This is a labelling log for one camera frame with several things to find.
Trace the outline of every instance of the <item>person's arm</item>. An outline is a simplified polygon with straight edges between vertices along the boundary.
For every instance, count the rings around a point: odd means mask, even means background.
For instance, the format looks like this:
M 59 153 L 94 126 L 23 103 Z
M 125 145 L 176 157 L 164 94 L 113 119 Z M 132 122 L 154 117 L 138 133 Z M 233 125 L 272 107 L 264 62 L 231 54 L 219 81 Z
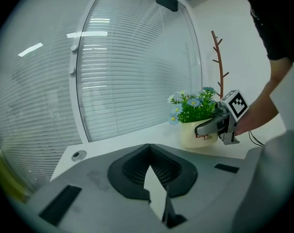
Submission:
M 266 124 L 278 114 L 270 99 L 270 94 L 289 71 L 292 62 L 288 58 L 270 60 L 270 66 L 271 77 L 269 82 L 265 85 L 259 97 L 249 106 L 245 115 L 239 120 L 235 135 L 254 130 Z

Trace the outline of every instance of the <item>person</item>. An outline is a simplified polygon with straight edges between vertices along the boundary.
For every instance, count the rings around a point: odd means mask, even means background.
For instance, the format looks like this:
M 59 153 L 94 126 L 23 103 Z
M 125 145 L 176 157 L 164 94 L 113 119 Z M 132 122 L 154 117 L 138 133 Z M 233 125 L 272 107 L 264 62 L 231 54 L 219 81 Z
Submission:
M 261 94 L 239 120 L 236 135 L 258 128 L 278 114 L 269 95 L 294 62 L 294 0 L 248 1 L 250 15 L 267 51 L 271 76 Z

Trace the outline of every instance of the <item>cable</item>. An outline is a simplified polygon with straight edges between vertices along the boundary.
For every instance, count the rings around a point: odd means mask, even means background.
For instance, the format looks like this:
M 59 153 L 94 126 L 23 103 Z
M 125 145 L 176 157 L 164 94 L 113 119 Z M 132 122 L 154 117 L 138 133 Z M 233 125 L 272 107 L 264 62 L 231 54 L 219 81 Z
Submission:
M 248 131 L 248 135 L 249 135 L 249 139 L 252 141 L 252 143 L 254 143 L 255 145 L 257 145 L 259 147 L 263 147 L 263 145 L 259 145 L 252 140 L 252 138 L 250 137 L 250 131 Z
M 251 133 L 252 137 L 255 139 L 256 142 L 258 142 L 259 144 L 264 146 L 264 144 L 262 142 L 260 142 L 257 138 L 254 137 L 252 131 L 250 131 L 250 133 Z

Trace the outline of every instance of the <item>white flower pot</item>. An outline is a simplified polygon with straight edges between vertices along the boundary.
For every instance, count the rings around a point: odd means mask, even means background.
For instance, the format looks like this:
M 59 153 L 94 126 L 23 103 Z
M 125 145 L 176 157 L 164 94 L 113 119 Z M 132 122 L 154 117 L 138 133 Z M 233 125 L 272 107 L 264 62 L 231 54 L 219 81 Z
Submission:
M 218 134 L 196 135 L 194 129 L 196 126 L 211 120 L 206 119 L 197 122 L 181 123 L 181 143 L 185 148 L 200 148 L 212 145 L 218 140 Z

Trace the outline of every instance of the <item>window blinds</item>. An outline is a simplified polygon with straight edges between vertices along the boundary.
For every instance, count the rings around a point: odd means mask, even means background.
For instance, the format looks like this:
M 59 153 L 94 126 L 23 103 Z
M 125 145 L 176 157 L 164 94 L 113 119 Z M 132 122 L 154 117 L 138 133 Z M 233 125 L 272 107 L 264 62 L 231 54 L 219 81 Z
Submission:
M 67 34 L 88 3 L 23 0 L 0 35 L 0 148 L 34 189 L 50 180 L 67 146 L 81 143 L 69 96 Z
M 193 25 L 179 4 L 155 0 L 96 0 L 78 52 L 77 88 L 90 141 L 165 122 L 167 98 L 200 90 Z

